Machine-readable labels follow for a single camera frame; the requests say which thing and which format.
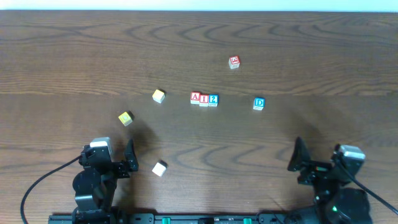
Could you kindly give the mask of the blue letter D block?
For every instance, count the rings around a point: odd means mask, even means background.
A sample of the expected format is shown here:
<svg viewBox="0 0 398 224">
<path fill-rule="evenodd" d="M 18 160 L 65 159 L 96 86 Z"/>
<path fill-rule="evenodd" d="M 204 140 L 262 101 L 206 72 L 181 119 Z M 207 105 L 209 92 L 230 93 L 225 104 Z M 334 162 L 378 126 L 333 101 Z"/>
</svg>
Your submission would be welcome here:
<svg viewBox="0 0 398 224">
<path fill-rule="evenodd" d="M 265 107 L 265 99 L 264 98 L 258 98 L 256 97 L 253 101 L 253 109 L 254 110 L 258 110 L 258 111 L 262 111 Z"/>
</svg>

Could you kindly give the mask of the red letter A block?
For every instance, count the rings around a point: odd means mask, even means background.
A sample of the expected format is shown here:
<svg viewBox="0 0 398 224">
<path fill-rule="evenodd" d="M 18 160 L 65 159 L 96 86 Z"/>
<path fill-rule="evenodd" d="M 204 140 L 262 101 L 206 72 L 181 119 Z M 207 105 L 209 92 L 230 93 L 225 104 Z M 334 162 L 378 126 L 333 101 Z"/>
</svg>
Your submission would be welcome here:
<svg viewBox="0 0 398 224">
<path fill-rule="evenodd" d="M 199 105 L 200 104 L 200 92 L 193 91 L 190 94 L 190 103 L 193 105 Z"/>
</svg>

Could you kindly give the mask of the red letter I block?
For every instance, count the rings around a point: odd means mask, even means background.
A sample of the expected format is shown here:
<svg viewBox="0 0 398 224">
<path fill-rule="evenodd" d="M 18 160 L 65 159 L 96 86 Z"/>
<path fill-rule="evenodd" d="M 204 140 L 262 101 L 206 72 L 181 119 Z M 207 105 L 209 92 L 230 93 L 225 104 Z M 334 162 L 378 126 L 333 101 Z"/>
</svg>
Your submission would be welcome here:
<svg viewBox="0 0 398 224">
<path fill-rule="evenodd" d="M 209 95 L 200 95 L 199 106 L 208 107 L 209 106 Z"/>
</svg>

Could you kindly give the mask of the blue number 2 block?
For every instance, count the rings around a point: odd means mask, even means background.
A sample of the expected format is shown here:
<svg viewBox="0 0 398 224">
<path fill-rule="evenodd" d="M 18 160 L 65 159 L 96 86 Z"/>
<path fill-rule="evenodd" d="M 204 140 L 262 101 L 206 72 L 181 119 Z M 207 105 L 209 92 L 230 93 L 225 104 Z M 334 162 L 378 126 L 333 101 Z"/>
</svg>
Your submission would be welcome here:
<svg viewBox="0 0 398 224">
<path fill-rule="evenodd" d="M 208 99 L 208 106 L 209 107 L 217 107 L 219 102 L 219 96 L 218 95 L 209 95 Z"/>
</svg>

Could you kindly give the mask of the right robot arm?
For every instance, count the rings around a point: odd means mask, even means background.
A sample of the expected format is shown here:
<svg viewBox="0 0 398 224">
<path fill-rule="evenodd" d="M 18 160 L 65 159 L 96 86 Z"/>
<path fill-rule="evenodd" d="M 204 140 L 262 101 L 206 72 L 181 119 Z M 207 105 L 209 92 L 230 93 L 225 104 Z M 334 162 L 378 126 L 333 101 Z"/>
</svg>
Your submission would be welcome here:
<svg viewBox="0 0 398 224">
<path fill-rule="evenodd" d="M 295 140 L 287 170 L 300 172 L 297 182 L 313 187 L 314 205 L 290 212 L 285 223 L 372 223 L 368 194 L 349 188 L 366 156 L 356 146 L 335 146 L 331 162 L 314 161 L 302 138 Z"/>
</svg>

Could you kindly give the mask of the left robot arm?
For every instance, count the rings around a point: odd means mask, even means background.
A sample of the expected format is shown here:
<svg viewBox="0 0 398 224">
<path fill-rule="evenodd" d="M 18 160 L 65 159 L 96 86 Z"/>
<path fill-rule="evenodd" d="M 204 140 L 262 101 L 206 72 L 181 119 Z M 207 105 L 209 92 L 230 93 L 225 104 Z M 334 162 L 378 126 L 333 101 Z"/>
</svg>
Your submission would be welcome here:
<svg viewBox="0 0 398 224">
<path fill-rule="evenodd" d="M 112 204 L 118 180 L 138 171 L 134 141 L 127 142 L 123 160 L 114 162 L 111 154 L 109 137 L 96 138 L 83 146 L 78 160 L 83 171 L 73 180 L 77 204 L 73 223 L 129 223 L 129 215 Z"/>
</svg>

